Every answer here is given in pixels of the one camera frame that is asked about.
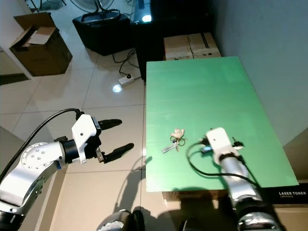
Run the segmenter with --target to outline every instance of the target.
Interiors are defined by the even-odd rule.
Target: white tile floor
[[[121,77],[119,64],[115,64],[111,56],[98,55],[83,46],[71,22],[83,12],[69,0],[65,2],[67,6],[50,12],[73,55],[67,72],[1,86],[0,126],[25,140],[56,111],[76,107],[99,120],[122,119],[122,125],[101,134],[102,151],[109,153],[130,142],[135,147],[121,159],[106,165],[96,159],[82,166],[71,164],[50,231],[95,231],[113,211],[133,210],[137,206],[143,207],[147,231],[177,230],[171,216],[164,212],[179,209],[180,204],[165,204],[161,193],[145,191],[144,83],[138,79],[120,93],[112,91]],[[122,13],[131,13],[131,6],[125,0],[115,0],[113,7]],[[115,58],[122,60],[127,53],[117,53]],[[132,62],[137,64],[136,57]],[[139,70],[128,64],[123,71],[140,76]],[[51,142],[64,135],[71,138],[74,122],[74,113],[61,115],[42,129],[32,143]]]

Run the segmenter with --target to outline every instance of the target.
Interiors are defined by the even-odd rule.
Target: electric fan
[[[79,9],[87,12],[87,14],[82,16],[82,21],[87,16],[97,15],[100,9],[102,13],[99,15],[104,21],[117,19],[120,16],[120,11],[118,9],[109,9],[114,0],[71,0],[71,2]],[[101,20],[93,20],[87,22],[87,24],[100,21]]]

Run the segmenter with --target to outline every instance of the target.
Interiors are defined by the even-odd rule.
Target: green table
[[[220,178],[198,175],[185,157],[190,144],[217,127],[245,144],[240,154],[262,187],[298,184],[237,57],[147,63],[147,191],[225,189]],[[163,154],[174,128],[185,129],[186,144]],[[195,154],[192,162],[205,172],[219,172],[212,156]]]

